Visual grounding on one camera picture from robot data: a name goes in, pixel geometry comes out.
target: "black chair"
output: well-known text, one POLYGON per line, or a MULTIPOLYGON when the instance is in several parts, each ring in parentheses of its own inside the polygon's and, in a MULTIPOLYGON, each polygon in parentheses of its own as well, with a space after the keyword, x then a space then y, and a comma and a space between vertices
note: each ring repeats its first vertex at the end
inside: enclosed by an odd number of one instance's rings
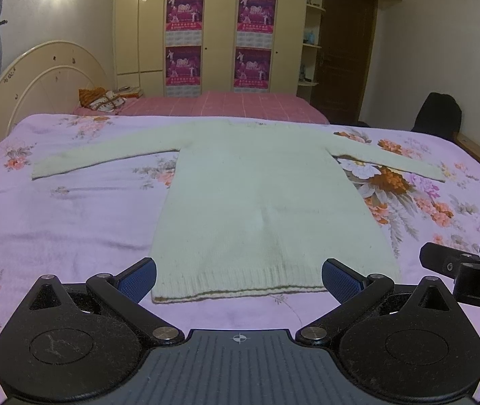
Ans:
POLYGON ((461 128, 461 108, 450 94, 430 93, 420 108, 412 132, 454 141, 461 128))

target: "headboard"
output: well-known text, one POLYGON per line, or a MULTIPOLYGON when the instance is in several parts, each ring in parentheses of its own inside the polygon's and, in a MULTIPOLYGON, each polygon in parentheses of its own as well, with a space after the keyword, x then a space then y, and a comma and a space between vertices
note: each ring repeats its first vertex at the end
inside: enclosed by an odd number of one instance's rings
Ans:
POLYGON ((32 114, 70 114, 79 88, 109 81, 85 48, 66 41, 43 43, 17 58, 0 77, 0 142, 32 114))

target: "sweater's left sleeve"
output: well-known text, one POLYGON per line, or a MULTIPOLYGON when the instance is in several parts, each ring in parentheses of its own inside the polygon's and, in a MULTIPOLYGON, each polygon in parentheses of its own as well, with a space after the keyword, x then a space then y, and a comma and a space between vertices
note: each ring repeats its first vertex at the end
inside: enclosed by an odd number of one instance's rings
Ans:
POLYGON ((334 157, 352 157, 358 161, 387 166, 405 172, 416 173, 422 177, 444 181, 441 169, 423 161, 412 160, 403 155, 394 154, 378 147, 347 139, 341 135, 324 132, 323 145, 334 157))
POLYGON ((107 161, 137 157, 158 152, 180 151, 196 138, 200 124, 188 122, 178 125, 146 129, 103 143, 88 144, 52 155, 39 161, 33 169, 32 179, 51 177, 107 161))

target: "wall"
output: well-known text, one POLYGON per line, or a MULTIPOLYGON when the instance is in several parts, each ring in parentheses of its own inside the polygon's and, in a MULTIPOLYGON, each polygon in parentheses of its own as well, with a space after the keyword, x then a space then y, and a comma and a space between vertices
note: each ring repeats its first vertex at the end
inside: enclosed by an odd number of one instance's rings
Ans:
POLYGON ((4 0, 3 69, 30 48, 62 39, 92 53, 114 81, 113 0, 4 0))
POLYGON ((455 97, 462 132, 480 144, 480 0, 403 0, 379 11, 362 119, 411 129, 430 91, 455 97))

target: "sweater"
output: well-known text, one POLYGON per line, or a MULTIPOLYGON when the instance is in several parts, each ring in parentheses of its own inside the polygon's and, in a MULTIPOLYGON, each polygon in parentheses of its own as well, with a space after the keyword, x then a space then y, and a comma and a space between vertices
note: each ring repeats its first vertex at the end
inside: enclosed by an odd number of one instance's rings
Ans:
POLYGON ((384 233, 334 157, 444 180, 435 166, 320 129, 227 120, 82 146, 37 163, 32 177, 169 151, 179 155, 151 246, 155 302, 320 291, 328 258, 399 282, 384 233))

